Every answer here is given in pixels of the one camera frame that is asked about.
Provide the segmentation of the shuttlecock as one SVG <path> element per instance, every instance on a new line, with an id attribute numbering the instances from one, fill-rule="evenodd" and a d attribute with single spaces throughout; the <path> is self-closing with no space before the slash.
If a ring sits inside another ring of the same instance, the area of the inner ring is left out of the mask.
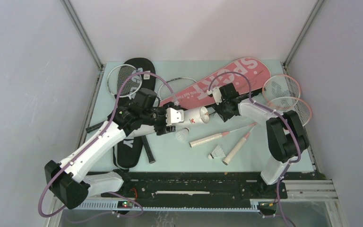
<path id="1" fill-rule="evenodd" d="M 214 150 L 208 154 L 208 159 L 216 159 L 216 158 L 224 158 L 226 157 L 223 148 L 220 145 L 217 145 Z"/>
<path id="2" fill-rule="evenodd" d="M 184 128 L 184 129 L 176 132 L 175 133 L 176 140 L 179 142 L 186 142 L 189 132 L 190 132 L 189 128 Z"/>

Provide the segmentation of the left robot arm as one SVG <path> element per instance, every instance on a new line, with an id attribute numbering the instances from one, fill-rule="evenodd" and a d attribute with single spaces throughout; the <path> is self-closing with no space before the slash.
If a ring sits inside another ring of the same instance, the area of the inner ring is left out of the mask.
<path id="1" fill-rule="evenodd" d="M 156 98 L 154 91 L 141 88 L 133 99 L 117 107 L 115 114 L 76 151 L 60 162 L 49 161 L 44 167 L 46 189 L 68 209 L 78 207 L 89 196 L 106 192 L 127 196 L 130 183 L 118 173 L 87 174 L 109 149 L 142 126 L 152 126 L 157 135 L 175 131 L 175 125 L 184 121 L 184 110 L 174 102 L 154 107 Z"/>

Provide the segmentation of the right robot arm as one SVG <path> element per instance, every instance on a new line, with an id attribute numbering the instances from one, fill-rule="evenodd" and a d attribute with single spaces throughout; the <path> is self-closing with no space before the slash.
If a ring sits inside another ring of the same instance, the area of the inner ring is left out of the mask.
<path id="1" fill-rule="evenodd" d="M 251 90 L 239 94 L 232 83 L 212 87 L 207 94 L 214 100 L 213 108 L 223 121 L 245 116 L 265 130 L 270 158 L 260 173 L 256 192 L 260 197 L 269 197 L 275 191 L 274 184 L 283 179 L 290 165 L 301 160 L 309 146 L 300 115 L 293 109 L 281 111 L 258 102 Z"/>

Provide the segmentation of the white shuttlecock tube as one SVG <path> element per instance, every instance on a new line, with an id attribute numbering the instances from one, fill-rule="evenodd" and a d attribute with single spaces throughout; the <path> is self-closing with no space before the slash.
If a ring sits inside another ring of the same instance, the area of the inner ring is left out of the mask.
<path id="1" fill-rule="evenodd" d="M 191 126 L 197 124 L 206 124 L 209 122 L 209 112 L 204 106 L 186 110 L 183 112 L 184 121 L 180 126 Z"/>

